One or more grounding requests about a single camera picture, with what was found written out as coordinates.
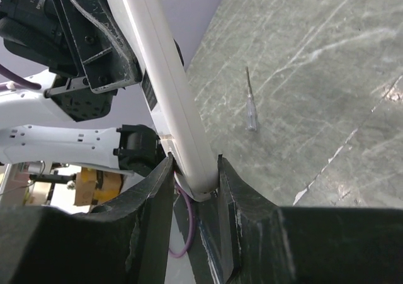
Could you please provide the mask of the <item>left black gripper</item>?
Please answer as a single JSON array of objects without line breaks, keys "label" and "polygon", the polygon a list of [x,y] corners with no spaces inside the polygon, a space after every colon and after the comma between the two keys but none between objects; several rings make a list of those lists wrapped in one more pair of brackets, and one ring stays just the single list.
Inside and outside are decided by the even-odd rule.
[{"label": "left black gripper", "polygon": [[1,0],[1,38],[57,75],[45,97],[76,122],[106,116],[113,90],[142,81],[107,0]]}]

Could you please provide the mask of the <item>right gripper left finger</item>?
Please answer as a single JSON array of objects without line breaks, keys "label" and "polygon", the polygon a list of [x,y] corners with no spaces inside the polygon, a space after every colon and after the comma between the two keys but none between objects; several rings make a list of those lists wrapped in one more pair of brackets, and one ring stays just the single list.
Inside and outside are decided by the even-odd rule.
[{"label": "right gripper left finger", "polygon": [[174,198],[171,154],[88,213],[1,209],[2,283],[163,283]]}]

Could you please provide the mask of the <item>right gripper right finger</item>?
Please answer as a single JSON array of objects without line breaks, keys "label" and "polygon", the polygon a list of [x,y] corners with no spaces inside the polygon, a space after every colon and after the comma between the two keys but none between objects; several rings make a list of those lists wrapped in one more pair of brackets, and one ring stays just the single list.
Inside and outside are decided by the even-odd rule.
[{"label": "right gripper right finger", "polygon": [[402,211],[281,207],[218,159],[227,283],[401,283]]}]

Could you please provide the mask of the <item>white remote control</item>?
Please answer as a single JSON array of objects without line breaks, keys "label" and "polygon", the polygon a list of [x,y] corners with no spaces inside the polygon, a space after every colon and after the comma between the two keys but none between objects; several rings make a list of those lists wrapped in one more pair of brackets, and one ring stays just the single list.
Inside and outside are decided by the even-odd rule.
[{"label": "white remote control", "polygon": [[149,111],[161,144],[177,166],[180,187],[202,202],[219,185],[208,141],[160,0],[108,0],[123,36],[147,72],[157,104]]}]

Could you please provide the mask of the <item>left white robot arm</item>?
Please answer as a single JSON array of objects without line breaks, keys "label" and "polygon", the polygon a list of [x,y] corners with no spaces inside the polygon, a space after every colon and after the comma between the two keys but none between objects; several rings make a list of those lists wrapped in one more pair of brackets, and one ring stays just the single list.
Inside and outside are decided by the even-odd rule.
[{"label": "left white robot arm", "polygon": [[163,159],[145,125],[56,128],[109,114],[119,89],[146,85],[139,49],[118,18],[122,0],[1,0],[1,39],[12,53],[44,65],[31,78],[2,67],[1,163],[61,161],[147,176]]}]

